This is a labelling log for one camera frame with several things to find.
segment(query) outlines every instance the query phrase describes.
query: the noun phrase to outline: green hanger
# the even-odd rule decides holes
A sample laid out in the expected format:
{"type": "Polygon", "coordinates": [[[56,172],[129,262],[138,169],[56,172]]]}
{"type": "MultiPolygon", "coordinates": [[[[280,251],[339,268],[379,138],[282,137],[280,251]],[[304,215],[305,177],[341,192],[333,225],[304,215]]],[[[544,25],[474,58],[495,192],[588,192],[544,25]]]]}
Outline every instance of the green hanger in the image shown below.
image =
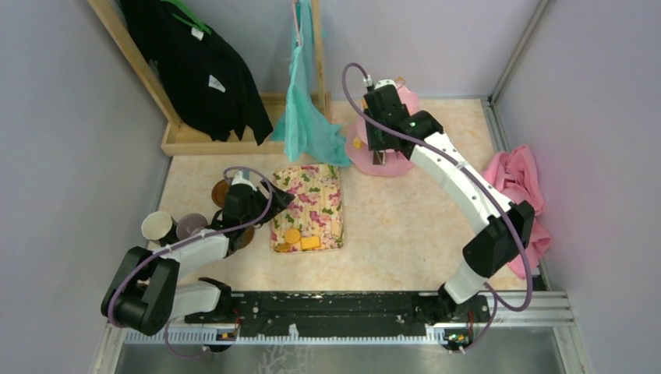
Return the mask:
{"type": "Polygon", "coordinates": [[[161,0],[161,2],[169,2],[170,4],[173,4],[174,6],[179,8],[179,10],[181,10],[184,14],[186,14],[186,16],[188,18],[190,18],[194,22],[194,24],[191,23],[190,21],[188,21],[187,19],[184,19],[184,18],[182,18],[180,16],[177,16],[176,14],[172,13],[172,16],[175,17],[176,19],[178,19],[179,21],[185,23],[186,25],[188,25],[190,27],[195,27],[198,30],[202,30],[205,33],[211,35],[211,29],[207,25],[202,23],[202,21],[197,19],[197,17],[195,17],[195,15],[193,14],[193,12],[191,12],[190,9],[188,9],[186,4],[184,4],[183,2],[181,2],[179,0],[161,0]]]}

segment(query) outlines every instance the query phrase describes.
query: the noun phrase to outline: wooden frame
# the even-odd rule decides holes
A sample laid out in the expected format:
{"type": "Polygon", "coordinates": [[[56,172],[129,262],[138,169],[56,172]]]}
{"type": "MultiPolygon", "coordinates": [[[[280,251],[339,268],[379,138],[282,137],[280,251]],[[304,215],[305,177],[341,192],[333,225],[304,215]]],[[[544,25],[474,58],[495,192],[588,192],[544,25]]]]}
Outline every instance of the wooden frame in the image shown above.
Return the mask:
{"type": "MultiPolygon", "coordinates": [[[[214,142],[203,132],[188,126],[179,117],[172,102],[165,93],[163,86],[152,72],[149,64],[144,60],[140,50],[133,42],[129,31],[122,22],[117,10],[111,4],[111,0],[87,0],[106,30],[112,36],[119,50],[122,51],[129,61],[133,70],[140,78],[161,109],[168,125],[165,128],[161,149],[169,156],[179,154],[238,154],[238,153],[282,153],[285,144],[267,139],[262,145],[257,146],[252,129],[246,127],[243,139],[239,140],[234,133],[227,142],[214,142]]],[[[315,40],[316,77],[318,81],[318,92],[312,95],[315,106],[326,118],[331,116],[330,93],[325,91],[323,71],[323,38],[321,29],[321,10],[319,0],[311,0],[313,14],[313,32],[315,40]]],[[[276,121],[285,112],[284,93],[262,93],[262,101],[267,109],[271,123],[276,121]]]]}

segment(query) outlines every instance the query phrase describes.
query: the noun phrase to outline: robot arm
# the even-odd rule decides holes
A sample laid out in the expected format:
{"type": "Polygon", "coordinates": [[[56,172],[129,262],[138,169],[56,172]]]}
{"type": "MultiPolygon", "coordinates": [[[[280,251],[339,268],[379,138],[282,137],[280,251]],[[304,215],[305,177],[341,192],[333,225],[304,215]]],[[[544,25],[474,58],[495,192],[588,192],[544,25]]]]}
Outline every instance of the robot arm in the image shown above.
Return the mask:
{"type": "Polygon", "coordinates": [[[406,158],[431,175],[458,204],[475,232],[476,236],[464,247],[463,261],[458,271],[439,289],[444,314],[454,315],[458,305],[482,290],[484,283],[518,254],[514,239],[498,210],[459,169],[470,171],[476,176],[477,182],[490,191],[490,195],[512,221],[524,247],[530,239],[535,211],[528,202],[515,204],[489,185],[457,152],[443,126],[430,113],[419,111],[410,115],[406,105],[400,101],[394,83],[385,82],[379,82],[376,87],[368,86],[368,92],[363,97],[367,104],[365,114],[390,129],[449,153],[458,161],[458,164],[452,164],[423,146],[366,123],[369,149],[401,151],[406,158]]]}
{"type": "MultiPolygon", "coordinates": [[[[294,199],[292,194],[274,186],[272,189],[270,208],[256,224],[268,222],[294,199]]],[[[237,172],[226,196],[223,219],[214,222],[211,225],[213,229],[202,230],[176,250],[167,245],[154,252],[134,247],[126,253],[101,303],[101,314],[108,316],[111,299],[120,284],[147,258],[164,249],[168,251],[149,262],[117,297],[113,305],[115,319],[124,326],[153,335],[172,318],[211,312],[222,307],[219,301],[229,292],[224,284],[200,278],[192,284],[177,286],[177,281],[206,263],[234,253],[236,242],[241,240],[246,230],[232,230],[226,235],[216,230],[255,221],[266,209],[267,201],[250,182],[247,171],[237,172]]]]}

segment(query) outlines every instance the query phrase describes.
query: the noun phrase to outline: clothes hanger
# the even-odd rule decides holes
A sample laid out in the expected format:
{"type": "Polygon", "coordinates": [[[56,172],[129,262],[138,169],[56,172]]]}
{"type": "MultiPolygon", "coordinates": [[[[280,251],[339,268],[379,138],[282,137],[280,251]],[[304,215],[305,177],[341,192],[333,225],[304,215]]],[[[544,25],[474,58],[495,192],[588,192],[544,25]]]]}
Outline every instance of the clothes hanger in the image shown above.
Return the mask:
{"type": "Polygon", "coordinates": [[[296,28],[296,41],[301,46],[301,27],[299,25],[299,14],[296,12],[296,4],[299,0],[292,0],[292,11],[294,12],[294,28],[296,28]]]}
{"type": "Polygon", "coordinates": [[[190,11],[188,6],[186,6],[186,4],[184,4],[180,0],[161,0],[161,2],[169,2],[170,4],[173,4],[174,6],[179,8],[179,10],[181,10],[184,14],[186,14],[186,16],[190,20],[192,20],[194,23],[191,23],[187,19],[184,19],[181,16],[178,16],[178,15],[172,13],[172,16],[175,17],[176,19],[178,19],[179,21],[185,23],[186,25],[188,25],[190,27],[195,27],[196,29],[201,30],[201,31],[211,35],[211,29],[207,25],[202,23],[202,21],[197,19],[197,17],[195,17],[195,15],[193,14],[193,12],[190,11]]]}

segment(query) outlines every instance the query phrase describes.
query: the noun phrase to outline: yellow food item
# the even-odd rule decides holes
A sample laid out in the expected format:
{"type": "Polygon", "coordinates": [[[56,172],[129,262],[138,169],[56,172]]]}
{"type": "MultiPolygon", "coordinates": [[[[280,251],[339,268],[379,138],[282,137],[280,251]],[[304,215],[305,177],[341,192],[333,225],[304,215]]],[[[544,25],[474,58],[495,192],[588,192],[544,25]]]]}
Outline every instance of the yellow food item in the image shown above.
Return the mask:
{"type": "Polygon", "coordinates": [[[314,249],[321,247],[321,239],[318,236],[311,236],[309,238],[301,238],[301,249],[314,249]]]}
{"type": "Polygon", "coordinates": [[[285,231],[285,242],[289,244],[296,244],[301,240],[301,231],[296,230],[295,228],[290,228],[285,231]]]}
{"type": "Polygon", "coordinates": [[[285,252],[289,252],[291,249],[292,249],[291,244],[282,243],[282,244],[278,245],[277,247],[275,247],[275,252],[285,253],[285,252]]]}

